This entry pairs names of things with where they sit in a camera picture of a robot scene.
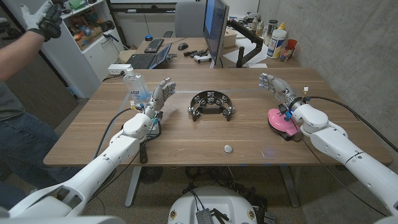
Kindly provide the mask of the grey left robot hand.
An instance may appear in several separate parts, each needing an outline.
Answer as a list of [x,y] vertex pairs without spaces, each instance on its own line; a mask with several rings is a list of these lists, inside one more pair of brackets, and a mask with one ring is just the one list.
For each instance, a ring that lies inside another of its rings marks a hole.
[[144,108],[144,113],[149,118],[154,118],[156,112],[160,111],[167,99],[175,93],[176,84],[170,80],[171,78],[166,78],[154,88],[150,101]]

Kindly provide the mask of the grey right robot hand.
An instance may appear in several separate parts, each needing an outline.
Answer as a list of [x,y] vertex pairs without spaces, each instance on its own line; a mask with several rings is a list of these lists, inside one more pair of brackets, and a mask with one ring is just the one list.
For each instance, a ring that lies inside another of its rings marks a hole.
[[303,104],[303,98],[297,96],[285,80],[268,73],[262,73],[259,80],[261,81],[259,86],[270,90],[289,110],[294,111]]

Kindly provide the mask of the person's gloved hand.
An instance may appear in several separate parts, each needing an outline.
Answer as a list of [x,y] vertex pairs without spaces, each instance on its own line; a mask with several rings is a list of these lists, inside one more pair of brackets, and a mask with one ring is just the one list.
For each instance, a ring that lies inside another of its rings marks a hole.
[[23,20],[27,25],[26,31],[42,35],[46,42],[61,36],[60,24],[62,23],[62,11],[52,1],[45,1],[37,12],[33,14],[30,13],[29,8],[25,4],[20,4],[20,9]]

